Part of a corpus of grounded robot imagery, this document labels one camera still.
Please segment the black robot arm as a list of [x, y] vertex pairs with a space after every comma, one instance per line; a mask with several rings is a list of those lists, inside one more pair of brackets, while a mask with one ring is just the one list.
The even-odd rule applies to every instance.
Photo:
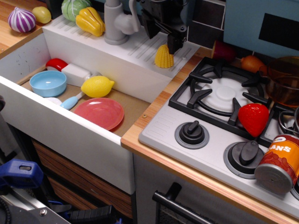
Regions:
[[187, 35], [187, 22], [183, 20], [183, 10], [188, 4], [184, 0], [141, 0], [142, 23], [148, 38], [160, 31], [167, 34], [170, 54], [183, 47]]

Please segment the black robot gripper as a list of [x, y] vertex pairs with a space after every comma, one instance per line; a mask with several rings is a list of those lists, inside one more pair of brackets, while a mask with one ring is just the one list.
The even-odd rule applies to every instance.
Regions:
[[160, 31], [168, 34], [170, 54], [175, 54], [186, 41], [187, 26], [181, 18], [186, 2], [183, 0], [141, 0], [142, 22], [148, 38]]

